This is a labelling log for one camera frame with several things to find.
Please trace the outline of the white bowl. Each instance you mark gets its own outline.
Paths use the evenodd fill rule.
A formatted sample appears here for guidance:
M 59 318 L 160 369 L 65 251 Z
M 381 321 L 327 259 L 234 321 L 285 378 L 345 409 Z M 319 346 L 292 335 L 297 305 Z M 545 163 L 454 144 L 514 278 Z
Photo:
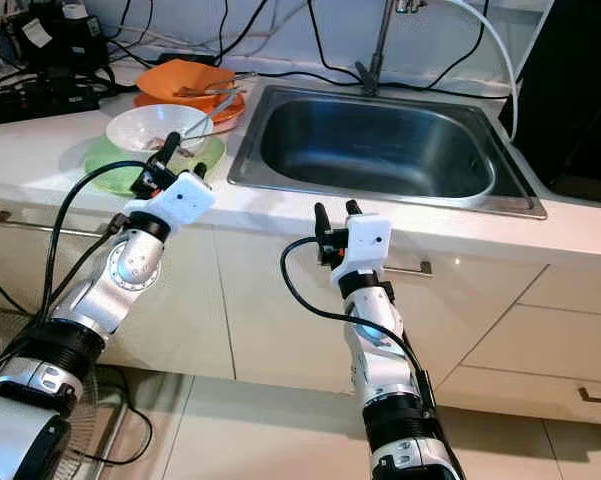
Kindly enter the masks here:
M 105 127 L 105 137 L 125 152 L 148 157 L 166 143 L 171 133 L 180 134 L 178 148 L 194 151 L 213 132 L 214 125 L 203 110 L 155 104 L 123 111 Z

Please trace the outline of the white kitchen cabinet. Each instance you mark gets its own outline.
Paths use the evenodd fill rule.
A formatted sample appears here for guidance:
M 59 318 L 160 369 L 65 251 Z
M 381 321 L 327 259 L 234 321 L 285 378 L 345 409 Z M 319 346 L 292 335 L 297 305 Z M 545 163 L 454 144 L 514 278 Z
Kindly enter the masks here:
M 415 355 L 445 406 L 601 424 L 601 216 L 594 223 L 507 218 L 429 207 L 391 211 L 387 265 L 432 262 L 432 278 L 384 273 Z M 278 261 L 286 244 L 312 233 L 312 221 L 269 233 L 217 227 L 204 237 L 217 264 L 185 271 L 175 260 L 163 292 L 136 308 L 125 326 L 120 362 L 180 371 L 184 344 L 168 340 L 158 319 L 219 275 L 224 324 L 214 346 L 230 351 L 240 381 L 352 392 L 352 356 L 336 311 L 338 289 L 304 246 L 287 261 L 296 301 Z

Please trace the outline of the metal spoon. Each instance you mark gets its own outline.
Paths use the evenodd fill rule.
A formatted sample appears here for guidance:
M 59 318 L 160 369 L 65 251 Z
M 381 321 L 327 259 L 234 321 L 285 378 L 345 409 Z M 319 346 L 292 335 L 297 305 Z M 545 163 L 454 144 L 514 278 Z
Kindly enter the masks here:
M 227 95 L 214 95 L 205 97 L 195 97 L 189 102 L 190 106 L 203 110 L 204 113 L 213 113 L 214 110 L 222 104 L 224 100 L 227 100 Z M 245 93 L 237 93 L 235 99 L 231 102 L 227 108 L 221 109 L 218 113 L 212 116 L 209 123 L 213 124 L 212 132 L 214 134 L 221 134 L 227 131 L 235 129 L 240 122 L 240 116 L 245 113 L 246 110 L 246 95 Z

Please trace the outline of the stainless steel sink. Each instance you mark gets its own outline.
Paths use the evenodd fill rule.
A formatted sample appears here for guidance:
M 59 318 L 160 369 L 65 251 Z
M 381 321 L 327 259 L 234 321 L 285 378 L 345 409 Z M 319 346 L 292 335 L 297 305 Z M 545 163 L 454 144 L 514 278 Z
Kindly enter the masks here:
M 478 106 L 271 84 L 228 182 L 544 220 L 547 212 Z

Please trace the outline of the metal fork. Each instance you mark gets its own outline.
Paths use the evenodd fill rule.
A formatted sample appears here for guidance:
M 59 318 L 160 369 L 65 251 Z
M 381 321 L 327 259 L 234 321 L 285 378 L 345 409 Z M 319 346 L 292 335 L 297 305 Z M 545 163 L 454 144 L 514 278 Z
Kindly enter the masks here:
M 228 95 L 228 93 L 239 90 L 239 82 L 254 77 L 253 72 L 236 73 L 230 79 L 221 79 L 201 86 L 181 86 L 175 91 L 177 99 L 195 99 L 195 97 L 205 97 L 214 95 Z

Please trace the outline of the orange bowl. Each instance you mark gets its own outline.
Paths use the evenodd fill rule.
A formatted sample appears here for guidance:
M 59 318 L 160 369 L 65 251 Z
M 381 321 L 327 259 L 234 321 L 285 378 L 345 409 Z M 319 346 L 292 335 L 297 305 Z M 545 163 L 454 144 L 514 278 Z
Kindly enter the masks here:
M 181 86 L 201 86 L 213 81 L 227 81 L 235 76 L 232 70 L 209 67 L 195 61 L 172 60 L 145 70 L 136 78 L 139 90 L 158 99 L 176 100 L 175 91 Z

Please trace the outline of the small black charger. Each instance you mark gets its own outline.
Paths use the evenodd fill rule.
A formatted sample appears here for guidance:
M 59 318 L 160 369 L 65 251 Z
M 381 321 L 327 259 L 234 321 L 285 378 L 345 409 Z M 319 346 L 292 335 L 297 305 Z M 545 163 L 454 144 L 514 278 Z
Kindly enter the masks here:
M 167 63 L 172 60 L 195 61 L 195 63 L 203 63 L 212 65 L 216 56 L 208 54 L 199 54 L 199 52 L 160 52 L 155 64 Z

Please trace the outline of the black power strip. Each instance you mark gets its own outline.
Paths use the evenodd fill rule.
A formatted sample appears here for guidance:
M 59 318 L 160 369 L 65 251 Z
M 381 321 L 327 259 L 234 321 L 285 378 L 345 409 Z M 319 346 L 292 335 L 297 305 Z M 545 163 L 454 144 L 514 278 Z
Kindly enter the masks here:
M 72 82 L 29 82 L 0 87 L 0 124 L 100 109 L 94 88 Z

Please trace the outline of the black power adapter box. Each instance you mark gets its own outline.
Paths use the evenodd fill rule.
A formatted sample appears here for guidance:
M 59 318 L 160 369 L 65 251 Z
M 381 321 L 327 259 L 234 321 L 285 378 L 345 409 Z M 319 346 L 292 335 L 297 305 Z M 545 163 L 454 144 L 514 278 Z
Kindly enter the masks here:
M 8 18 L 0 31 L 11 40 L 17 63 L 34 70 L 82 70 L 94 63 L 102 49 L 98 18 L 82 3 L 31 3 L 25 12 Z

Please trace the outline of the metal faucet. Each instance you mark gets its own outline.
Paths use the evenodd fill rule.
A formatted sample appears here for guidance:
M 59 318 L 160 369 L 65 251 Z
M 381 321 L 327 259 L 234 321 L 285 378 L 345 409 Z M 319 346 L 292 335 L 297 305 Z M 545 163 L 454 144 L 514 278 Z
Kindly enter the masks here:
M 376 47 L 370 55 L 369 64 L 355 61 L 358 70 L 361 95 L 374 97 L 378 95 L 379 83 L 384 61 L 384 46 L 386 46 L 388 31 L 390 31 L 391 17 L 393 14 L 416 14 L 428 5 L 428 0 L 384 0 L 384 9 L 379 22 Z

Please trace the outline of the black appliance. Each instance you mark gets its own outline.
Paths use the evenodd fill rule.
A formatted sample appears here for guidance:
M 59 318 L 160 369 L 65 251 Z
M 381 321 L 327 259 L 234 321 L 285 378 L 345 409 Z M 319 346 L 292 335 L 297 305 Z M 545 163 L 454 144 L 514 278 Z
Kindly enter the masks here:
M 553 0 L 520 81 L 515 147 L 551 192 L 601 202 L 601 0 Z

